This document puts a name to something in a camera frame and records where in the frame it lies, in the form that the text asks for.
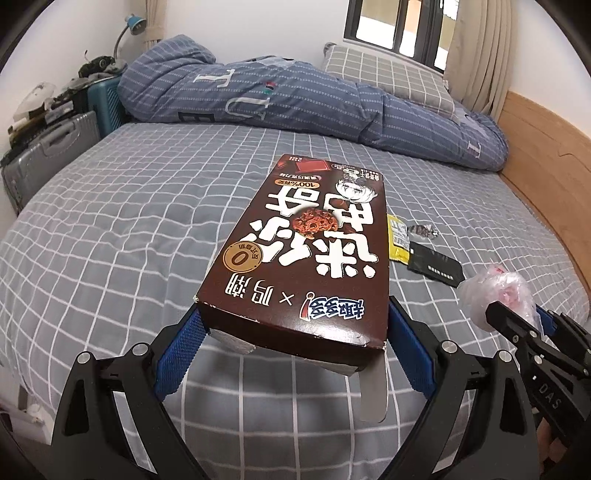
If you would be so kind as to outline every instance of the gray checkered sheet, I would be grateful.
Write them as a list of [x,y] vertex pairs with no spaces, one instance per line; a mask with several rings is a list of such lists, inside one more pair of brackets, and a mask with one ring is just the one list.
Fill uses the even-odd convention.
[[[128,124],[56,175],[0,244],[2,364],[55,412],[79,352],[120,355],[177,322],[284,153],[380,171],[389,212],[435,225],[441,235],[429,245],[468,277],[501,262],[530,282],[540,305],[587,318],[564,249],[494,173],[273,129]],[[452,288],[399,263],[389,278],[391,294],[439,338],[489,356],[506,346],[467,321]],[[379,425],[359,420],[356,375],[265,349],[242,356],[212,338],[165,407],[212,478],[372,480],[424,405],[388,356],[389,409]],[[449,449],[468,404],[467,396]],[[121,414],[148,466],[124,402]]]

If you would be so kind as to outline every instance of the gray checkered pillow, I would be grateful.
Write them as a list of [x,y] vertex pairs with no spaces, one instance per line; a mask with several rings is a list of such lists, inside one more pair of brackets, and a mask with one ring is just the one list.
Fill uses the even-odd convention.
[[456,107],[443,78],[430,69],[420,68],[394,55],[386,59],[327,43],[322,70],[344,80],[376,86],[457,122]]

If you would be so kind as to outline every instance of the chocolate cookie box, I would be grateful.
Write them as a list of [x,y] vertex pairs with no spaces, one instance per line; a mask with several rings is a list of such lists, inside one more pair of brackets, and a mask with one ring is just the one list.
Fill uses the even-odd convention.
[[207,274],[205,324],[364,369],[384,355],[388,234],[378,172],[283,155]]

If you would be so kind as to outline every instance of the silver suitcase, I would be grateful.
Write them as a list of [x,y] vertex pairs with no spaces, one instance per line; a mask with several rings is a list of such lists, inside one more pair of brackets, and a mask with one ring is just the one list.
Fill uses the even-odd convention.
[[4,167],[4,186],[19,214],[57,172],[100,140],[94,112],[67,118],[37,137]]

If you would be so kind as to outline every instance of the wooden headboard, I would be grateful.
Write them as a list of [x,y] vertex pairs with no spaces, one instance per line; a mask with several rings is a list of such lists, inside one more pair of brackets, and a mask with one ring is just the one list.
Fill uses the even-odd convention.
[[499,124],[509,141],[501,178],[560,238],[591,297],[591,139],[513,92]]

